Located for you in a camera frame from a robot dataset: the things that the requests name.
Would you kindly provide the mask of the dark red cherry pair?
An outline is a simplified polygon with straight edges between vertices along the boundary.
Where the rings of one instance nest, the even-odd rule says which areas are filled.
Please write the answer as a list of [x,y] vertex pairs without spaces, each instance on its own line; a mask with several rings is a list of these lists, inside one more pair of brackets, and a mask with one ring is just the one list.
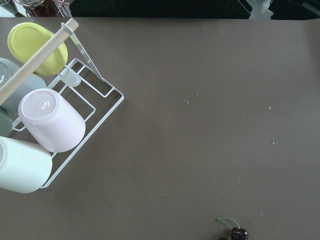
[[[229,227],[229,236],[228,237],[219,237],[218,240],[248,240],[249,233],[246,229],[241,228],[239,223],[232,217],[224,216],[218,217],[217,221],[220,223],[224,223]],[[231,227],[228,221],[232,221],[235,223],[235,227]]]

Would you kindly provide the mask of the pink plastic cup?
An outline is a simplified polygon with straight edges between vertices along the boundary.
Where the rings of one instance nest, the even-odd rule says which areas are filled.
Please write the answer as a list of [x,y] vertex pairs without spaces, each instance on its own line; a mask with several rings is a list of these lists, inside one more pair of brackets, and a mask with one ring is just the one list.
[[40,88],[25,95],[18,116],[35,140],[52,153],[67,152],[83,139],[83,117],[58,92]]

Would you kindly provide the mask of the green plastic cup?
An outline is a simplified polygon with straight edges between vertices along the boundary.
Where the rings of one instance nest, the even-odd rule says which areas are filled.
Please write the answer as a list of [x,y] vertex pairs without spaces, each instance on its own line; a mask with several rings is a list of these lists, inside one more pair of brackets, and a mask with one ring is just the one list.
[[8,137],[11,133],[13,120],[11,115],[3,108],[0,108],[0,136]]

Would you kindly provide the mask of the yellow plastic cup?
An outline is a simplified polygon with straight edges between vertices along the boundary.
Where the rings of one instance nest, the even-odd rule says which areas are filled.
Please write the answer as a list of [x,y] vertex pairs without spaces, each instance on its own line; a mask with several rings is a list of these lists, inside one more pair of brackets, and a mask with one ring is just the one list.
[[[53,32],[43,26],[23,22],[14,26],[7,37],[10,53],[21,63],[26,63],[52,36]],[[52,76],[60,72],[68,61],[68,49],[62,43],[36,70],[41,76]]]

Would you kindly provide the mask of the grey-blue plastic cup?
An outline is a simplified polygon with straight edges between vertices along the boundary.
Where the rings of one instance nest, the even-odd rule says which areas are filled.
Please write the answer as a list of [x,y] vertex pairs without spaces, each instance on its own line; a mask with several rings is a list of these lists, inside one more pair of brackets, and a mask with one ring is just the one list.
[[[0,87],[2,88],[5,83],[20,69],[20,66],[6,58],[0,58]],[[20,101],[29,92],[37,89],[46,88],[45,81],[38,75],[32,74],[29,76],[11,95],[7,98],[1,107],[8,112],[18,115],[18,107]]]

